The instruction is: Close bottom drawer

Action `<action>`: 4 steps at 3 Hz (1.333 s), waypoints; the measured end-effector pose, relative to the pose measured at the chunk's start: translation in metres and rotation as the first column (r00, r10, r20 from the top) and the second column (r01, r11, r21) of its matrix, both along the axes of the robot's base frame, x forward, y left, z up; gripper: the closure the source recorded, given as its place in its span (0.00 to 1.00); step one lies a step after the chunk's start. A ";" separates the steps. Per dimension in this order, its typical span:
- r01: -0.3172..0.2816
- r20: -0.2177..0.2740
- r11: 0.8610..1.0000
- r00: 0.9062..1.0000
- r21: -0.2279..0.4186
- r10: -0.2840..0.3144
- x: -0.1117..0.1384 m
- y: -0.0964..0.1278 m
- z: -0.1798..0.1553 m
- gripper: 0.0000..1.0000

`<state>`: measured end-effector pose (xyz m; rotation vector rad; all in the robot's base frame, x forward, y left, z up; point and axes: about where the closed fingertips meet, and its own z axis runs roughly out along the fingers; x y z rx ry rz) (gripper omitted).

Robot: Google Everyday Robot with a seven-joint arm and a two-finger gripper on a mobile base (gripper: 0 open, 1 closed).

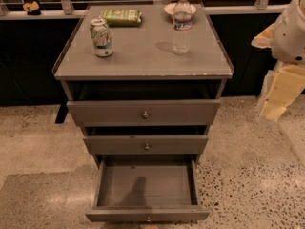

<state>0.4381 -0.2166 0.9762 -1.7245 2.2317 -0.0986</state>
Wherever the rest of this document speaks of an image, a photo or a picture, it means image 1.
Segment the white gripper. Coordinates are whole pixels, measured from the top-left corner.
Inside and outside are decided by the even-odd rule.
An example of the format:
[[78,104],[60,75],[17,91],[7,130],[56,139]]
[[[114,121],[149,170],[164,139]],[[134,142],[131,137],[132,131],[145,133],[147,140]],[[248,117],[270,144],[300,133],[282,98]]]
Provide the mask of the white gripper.
[[274,73],[260,116],[276,121],[305,90],[305,0],[292,0],[276,21],[251,45],[270,48],[273,58],[287,64]]

